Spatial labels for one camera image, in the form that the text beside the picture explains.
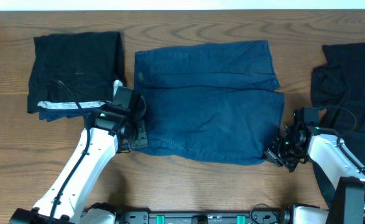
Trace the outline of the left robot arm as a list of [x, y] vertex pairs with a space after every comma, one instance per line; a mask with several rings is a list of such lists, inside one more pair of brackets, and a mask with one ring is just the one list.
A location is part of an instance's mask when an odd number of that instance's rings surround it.
[[131, 88], [116, 89], [110, 104], [84, 116], [78, 145], [48, 192], [32, 209], [18, 208], [10, 223], [120, 223], [106, 203], [84, 210], [88, 196], [106, 164], [116, 155], [145, 147], [142, 117], [146, 104]]

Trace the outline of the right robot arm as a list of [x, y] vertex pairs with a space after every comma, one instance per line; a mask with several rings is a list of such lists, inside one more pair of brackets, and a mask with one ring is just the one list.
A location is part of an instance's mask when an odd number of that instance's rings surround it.
[[332, 184], [335, 194], [328, 210], [293, 204], [279, 223], [365, 223], [365, 165], [348, 149], [342, 134], [320, 126], [319, 108], [303, 107], [293, 114], [285, 136], [276, 135], [264, 149], [264, 159], [293, 172], [312, 162]]

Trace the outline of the blue denim shorts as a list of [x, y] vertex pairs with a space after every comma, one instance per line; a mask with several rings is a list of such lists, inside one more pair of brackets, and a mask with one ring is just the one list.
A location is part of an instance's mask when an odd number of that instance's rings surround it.
[[285, 97], [265, 40], [164, 47], [135, 54], [150, 156], [242, 166], [263, 162]]

